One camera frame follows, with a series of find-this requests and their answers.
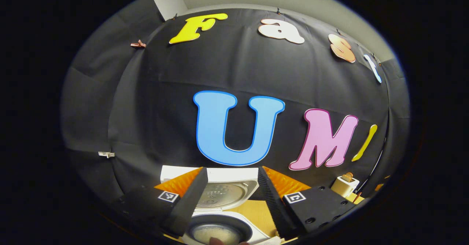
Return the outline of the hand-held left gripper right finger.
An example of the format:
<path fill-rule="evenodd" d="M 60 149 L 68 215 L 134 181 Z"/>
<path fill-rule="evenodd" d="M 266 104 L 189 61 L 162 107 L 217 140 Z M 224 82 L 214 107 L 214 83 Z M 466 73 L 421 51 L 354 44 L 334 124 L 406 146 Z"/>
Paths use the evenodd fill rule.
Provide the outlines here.
<path fill-rule="evenodd" d="M 258 183 L 285 240 L 317 234 L 356 206 L 328 187 L 309 187 L 265 166 L 258 168 Z"/>

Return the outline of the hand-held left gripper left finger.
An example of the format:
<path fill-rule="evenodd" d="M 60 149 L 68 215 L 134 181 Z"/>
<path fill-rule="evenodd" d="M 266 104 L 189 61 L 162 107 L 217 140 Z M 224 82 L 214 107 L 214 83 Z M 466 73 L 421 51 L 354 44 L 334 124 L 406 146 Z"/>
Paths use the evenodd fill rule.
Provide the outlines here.
<path fill-rule="evenodd" d="M 137 187 L 117 199 L 117 211 L 147 233 L 181 237 L 204 193 L 207 175 L 207 168 L 196 168 L 154 187 Z"/>

